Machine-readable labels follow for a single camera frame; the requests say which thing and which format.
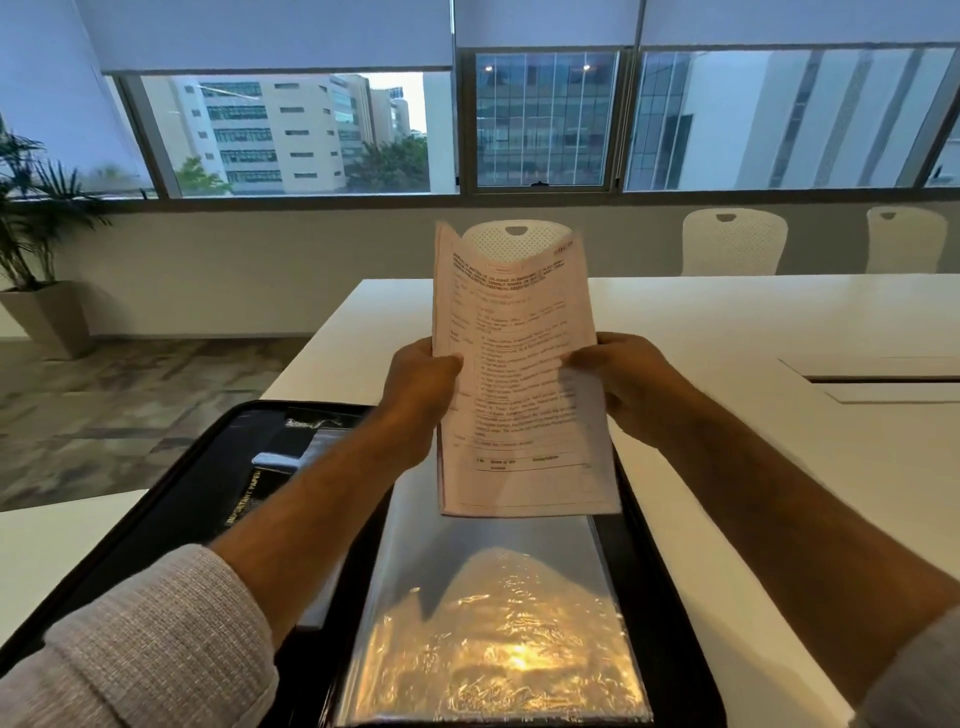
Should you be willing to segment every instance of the chair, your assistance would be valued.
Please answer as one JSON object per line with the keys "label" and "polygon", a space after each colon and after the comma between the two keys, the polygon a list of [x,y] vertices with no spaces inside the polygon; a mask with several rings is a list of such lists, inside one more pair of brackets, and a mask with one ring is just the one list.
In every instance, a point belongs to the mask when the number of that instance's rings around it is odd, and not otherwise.
{"label": "chair", "polygon": [[867,273],[936,273],[947,242],[947,219],[922,207],[867,210]]}
{"label": "chair", "polygon": [[698,209],[684,219],[684,276],[773,276],[787,225],[759,209]]}
{"label": "chair", "polygon": [[490,260],[510,263],[542,253],[570,233],[567,226],[546,220],[496,220],[474,225],[463,238]]}

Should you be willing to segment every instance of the sleeve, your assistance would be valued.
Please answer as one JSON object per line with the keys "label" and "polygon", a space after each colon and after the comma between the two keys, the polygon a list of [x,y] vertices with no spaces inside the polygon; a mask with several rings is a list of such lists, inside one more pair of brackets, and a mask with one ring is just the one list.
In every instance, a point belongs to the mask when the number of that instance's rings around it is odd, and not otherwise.
{"label": "sleeve", "polygon": [[54,624],[0,680],[12,725],[253,726],[276,695],[270,626],[213,551],[184,546]]}
{"label": "sleeve", "polygon": [[915,637],[870,688],[852,728],[960,725],[960,607]]}

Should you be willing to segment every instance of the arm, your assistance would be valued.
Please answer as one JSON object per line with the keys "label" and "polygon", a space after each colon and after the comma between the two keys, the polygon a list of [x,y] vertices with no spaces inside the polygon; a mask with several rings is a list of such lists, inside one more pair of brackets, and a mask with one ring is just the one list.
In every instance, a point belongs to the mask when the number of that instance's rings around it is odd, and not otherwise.
{"label": "arm", "polygon": [[857,515],[646,339],[600,334],[567,364],[604,382],[608,411],[660,450],[852,705],[951,607],[960,584]]}
{"label": "arm", "polygon": [[275,648],[429,452],[461,365],[428,339],[397,352],[367,420],[210,548],[179,548],[52,626],[0,680],[4,724],[256,725]]}

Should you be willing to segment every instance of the plant pot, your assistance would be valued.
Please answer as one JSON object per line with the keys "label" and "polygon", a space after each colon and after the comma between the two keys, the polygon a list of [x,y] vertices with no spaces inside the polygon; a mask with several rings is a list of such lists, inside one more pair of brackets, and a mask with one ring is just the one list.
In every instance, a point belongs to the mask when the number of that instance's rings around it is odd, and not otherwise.
{"label": "plant pot", "polygon": [[76,286],[61,280],[38,291],[0,292],[3,304],[46,359],[79,359],[93,349]]}

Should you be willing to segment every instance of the patterned carpet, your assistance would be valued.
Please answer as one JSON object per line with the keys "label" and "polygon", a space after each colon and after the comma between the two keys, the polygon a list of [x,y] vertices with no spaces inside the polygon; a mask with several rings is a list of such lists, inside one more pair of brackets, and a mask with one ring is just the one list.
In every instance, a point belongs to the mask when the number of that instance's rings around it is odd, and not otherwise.
{"label": "patterned carpet", "polygon": [[149,488],[306,342],[104,342],[71,362],[0,342],[0,511]]}

